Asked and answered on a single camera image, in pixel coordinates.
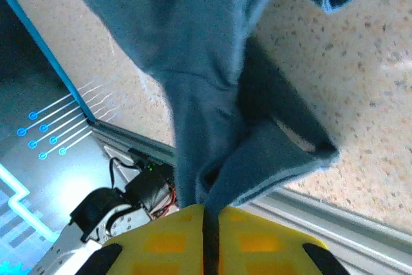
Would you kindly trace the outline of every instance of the black cable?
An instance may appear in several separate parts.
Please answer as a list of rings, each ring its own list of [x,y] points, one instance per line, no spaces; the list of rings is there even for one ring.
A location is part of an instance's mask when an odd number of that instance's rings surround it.
[[[172,205],[174,205],[176,201],[176,192],[174,191],[173,187],[170,187],[171,195],[170,195],[170,202],[166,201],[165,205],[163,205],[159,210],[155,211],[152,215],[160,218],[163,215],[167,214],[170,211]]]
[[[109,161],[109,173],[110,173],[110,181],[111,181],[111,188],[114,189],[115,188],[115,169],[114,169],[114,163],[117,162],[119,165],[121,165],[122,167],[126,167],[128,169],[140,169],[140,167],[138,166],[138,164],[125,164],[123,161],[121,161],[119,158],[117,157],[112,157],[110,158]]]

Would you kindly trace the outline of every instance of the red wire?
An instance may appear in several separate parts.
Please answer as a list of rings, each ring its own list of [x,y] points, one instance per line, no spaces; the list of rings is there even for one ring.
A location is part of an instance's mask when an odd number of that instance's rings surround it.
[[[164,209],[165,207],[167,207],[167,206],[169,205],[169,203],[171,202],[172,199],[173,199],[173,192],[169,195],[169,197],[167,198],[166,202],[165,202],[165,203],[163,204],[163,206],[159,209],[159,211],[162,210],[162,209]]]
[[[175,203],[175,201],[176,201],[176,193],[174,192],[174,188],[173,187],[171,187],[171,189],[172,189],[172,201],[171,201],[171,203],[169,204],[169,206],[167,206],[167,209],[163,212],[163,214],[161,214],[160,216],[159,216],[159,218],[162,218],[162,217],[164,217],[164,216],[166,216],[167,215],[167,213],[170,211],[170,208],[173,206],[173,204]]]

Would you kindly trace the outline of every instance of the blue edge trim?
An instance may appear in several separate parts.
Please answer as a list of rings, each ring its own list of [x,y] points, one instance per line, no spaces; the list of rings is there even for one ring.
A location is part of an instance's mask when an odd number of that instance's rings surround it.
[[[82,108],[84,114],[89,118],[91,122],[94,122],[96,118],[93,116],[92,112],[90,111],[87,104],[84,102],[83,98],[80,96],[79,92],[77,91],[76,87],[73,85],[69,77],[67,76],[66,72],[64,72],[63,68],[54,57],[52,51],[49,49],[47,44],[44,42],[43,38],[41,37],[40,33],[37,31],[36,27],[33,25],[31,20],[25,14],[24,10],[21,8],[19,2],[17,0],[6,0],[7,3],[10,5],[14,13],[20,19],[24,27],[26,27],[29,34],[32,36],[33,40],[37,43],[40,50],[43,52],[44,56],[46,56],[47,60],[57,72],[57,75],[62,79],[63,83],[69,89],[70,93],[73,95],[73,98],[79,103],[79,106]]]

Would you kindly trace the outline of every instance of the towel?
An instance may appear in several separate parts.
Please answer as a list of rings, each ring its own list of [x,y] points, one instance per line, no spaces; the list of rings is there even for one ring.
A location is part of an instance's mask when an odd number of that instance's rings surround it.
[[[217,218],[225,206],[247,203],[337,158],[304,100],[250,38],[269,0],[84,1],[164,87],[181,207],[205,204]],[[313,1],[330,12],[349,0]],[[314,151],[295,145],[277,121]]]

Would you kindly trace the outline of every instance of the speckled floor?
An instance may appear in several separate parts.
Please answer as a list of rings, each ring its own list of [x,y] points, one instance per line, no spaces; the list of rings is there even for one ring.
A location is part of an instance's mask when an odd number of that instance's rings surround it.
[[[412,231],[412,0],[273,0],[256,36],[342,149],[289,187]]]
[[[18,1],[74,84],[110,94],[110,122],[173,144],[161,90],[81,0]],[[412,231],[412,0],[355,0],[333,15],[273,0],[255,35],[342,149],[327,173],[289,187]]]

